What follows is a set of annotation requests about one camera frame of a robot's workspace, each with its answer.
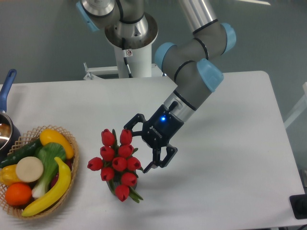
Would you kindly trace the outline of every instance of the cucumber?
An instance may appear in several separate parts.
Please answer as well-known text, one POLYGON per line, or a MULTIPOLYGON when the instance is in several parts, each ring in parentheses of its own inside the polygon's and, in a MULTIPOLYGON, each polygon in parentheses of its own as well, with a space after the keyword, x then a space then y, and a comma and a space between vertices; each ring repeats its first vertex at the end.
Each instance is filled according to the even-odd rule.
POLYGON ((40 139, 36 139, 21 148, 17 149, 15 152, 9 154, 1 163, 0 169, 12 165, 17 164, 22 158, 32 157, 35 154, 35 150, 42 146, 40 139))

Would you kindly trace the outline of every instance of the green vegetable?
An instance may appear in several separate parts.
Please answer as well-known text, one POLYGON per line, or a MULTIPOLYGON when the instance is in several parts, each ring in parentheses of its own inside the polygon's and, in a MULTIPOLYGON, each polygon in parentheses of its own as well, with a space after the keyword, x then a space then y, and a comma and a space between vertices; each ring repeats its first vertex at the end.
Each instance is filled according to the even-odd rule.
POLYGON ((40 139, 36 139, 21 148, 17 149, 15 152, 9 154, 1 163, 0 168, 4 168, 9 165, 17 164, 22 158, 32 157, 35 153, 35 150, 42 146, 40 139))
POLYGON ((46 144, 36 157, 42 161, 44 172, 32 190, 32 196, 35 199, 40 198, 48 191, 50 182, 59 171, 58 164, 54 158, 60 157, 62 161, 65 161, 66 152, 60 144, 51 142, 46 144))
POLYGON ((144 200, 132 187, 129 187, 129 196, 136 202, 139 203, 140 200, 144 200))
POLYGON ((34 153, 34 157, 37 157, 39 151, 42 149, 43 146, 40 146, 38 147, 36 150, 35 150, 35 153, 34 153))

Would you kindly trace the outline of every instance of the orange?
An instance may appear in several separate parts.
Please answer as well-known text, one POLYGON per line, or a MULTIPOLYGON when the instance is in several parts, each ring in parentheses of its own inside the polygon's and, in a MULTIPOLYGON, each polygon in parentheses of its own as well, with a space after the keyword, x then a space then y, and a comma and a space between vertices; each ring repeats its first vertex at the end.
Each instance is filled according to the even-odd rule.
POLYGON ((32 197, 32 189, 25 183, 15 183, 5 192, 5 200, 11 206, 25 205, 32 197))

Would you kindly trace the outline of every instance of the yellow banana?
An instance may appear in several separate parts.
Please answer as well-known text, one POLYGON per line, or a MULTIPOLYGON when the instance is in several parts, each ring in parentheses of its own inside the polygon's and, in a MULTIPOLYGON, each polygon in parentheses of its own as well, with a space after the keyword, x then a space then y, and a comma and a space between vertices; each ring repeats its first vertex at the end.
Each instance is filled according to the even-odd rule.
POLYGON ((23 217, 30 217, 44 211, 57 202, 67 191, 71 183, 71 170, 61 158, 55 157, 54 160, 59 165, 58 181, 45 195, 33 201, 24 209, 21 213, 23 217))

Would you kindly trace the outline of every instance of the black cable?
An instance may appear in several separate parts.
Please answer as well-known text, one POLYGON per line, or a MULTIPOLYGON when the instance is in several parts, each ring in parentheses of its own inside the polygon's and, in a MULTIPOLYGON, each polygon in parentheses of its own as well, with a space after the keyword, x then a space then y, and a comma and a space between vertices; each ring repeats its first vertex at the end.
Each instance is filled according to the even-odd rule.
POLYGON ((303 230, 306 226, 307 226, 307 224, 301 226, 301 227, 300 227, 299 229, 297 229, 297 230, 303 230))

